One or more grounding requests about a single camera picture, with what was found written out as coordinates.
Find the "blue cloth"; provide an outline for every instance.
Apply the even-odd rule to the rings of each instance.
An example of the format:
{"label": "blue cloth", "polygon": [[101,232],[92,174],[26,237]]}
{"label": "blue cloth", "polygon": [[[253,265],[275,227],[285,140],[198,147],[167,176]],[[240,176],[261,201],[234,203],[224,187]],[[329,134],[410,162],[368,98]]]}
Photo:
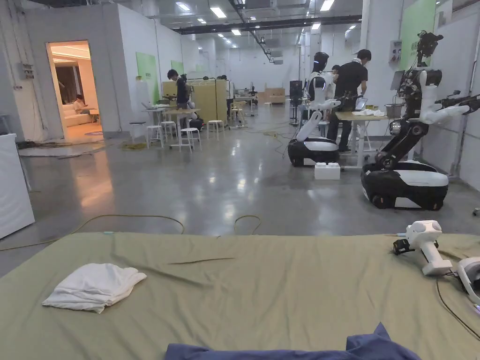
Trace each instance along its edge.
{"label": "blue cloth", "polygon": [[215,351],[185,344],[170,344],[165,360],[420,360],[394,343],[382,323],[373,334],[347,338],[345,351]]}

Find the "white sofa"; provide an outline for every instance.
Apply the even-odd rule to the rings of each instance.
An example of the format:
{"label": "white sofa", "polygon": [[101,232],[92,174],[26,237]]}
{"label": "white sofa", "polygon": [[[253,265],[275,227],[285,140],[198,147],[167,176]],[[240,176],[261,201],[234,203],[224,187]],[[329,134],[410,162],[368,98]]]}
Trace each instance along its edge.
{"label": "white sofa", "polygon": [[92,122],[92,117],[88,114],[77,114],[73,104],[62,105],[63,115],[65,116],[65,126],[75,126]]}

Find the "bed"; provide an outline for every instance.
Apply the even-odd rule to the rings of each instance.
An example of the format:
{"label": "bed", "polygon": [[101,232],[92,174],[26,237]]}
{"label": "bed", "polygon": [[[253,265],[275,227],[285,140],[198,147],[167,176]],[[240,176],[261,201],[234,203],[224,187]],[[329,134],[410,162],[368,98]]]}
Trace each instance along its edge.
{"label": "bed", "polygon": [[[163,359],[169,343],[218,350],[345,349],[379,322],[422,359],[468,359],[480,342],[442,305],[419,253],[391,254],[384,235],[215,237],[77,233],[0,279],[2,359]],[[480,238],[442,235],[444,257],[480,255]],[[101,314],[40,304],[86,263],[148,278]],[[445,302],[477,332],[455,279]]]}

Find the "doorway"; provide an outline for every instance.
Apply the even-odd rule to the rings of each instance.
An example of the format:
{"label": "doorway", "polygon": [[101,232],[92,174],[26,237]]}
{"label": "doorway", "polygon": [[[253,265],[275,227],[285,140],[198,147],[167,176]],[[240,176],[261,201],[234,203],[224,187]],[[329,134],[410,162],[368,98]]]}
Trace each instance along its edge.
{"label": "doorway", "polygon": [[103,140],[88,42],[48,43],[47,52],[65,141]]}

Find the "green board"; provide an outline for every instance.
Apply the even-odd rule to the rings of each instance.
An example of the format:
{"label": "green board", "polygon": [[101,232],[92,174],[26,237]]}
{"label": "green board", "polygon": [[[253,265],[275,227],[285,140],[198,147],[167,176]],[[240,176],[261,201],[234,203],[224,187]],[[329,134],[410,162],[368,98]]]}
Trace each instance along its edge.
{"label": "green board", "polygon": [[172,60],[172,69],[176,70],[179,75],[185,74],[185,70],[183,69],[183,62],[181,61]]}
{"label": "green board", "polygon": [[142,52],[137,52],[136,55],[138,76],[141,76],[142,80],[148,84],[150,100],[152,101],[152,104],[156,104],[156,102],[160,100],[160,93],[158,92],[155,56],[144,54]]}
{"label": "green board", "polygon": [[401,70],[410,69],[412,64],[417,65],[418,33],[422,30],[433,32],[435,6],[436,0],[417,0],[403,12]]}

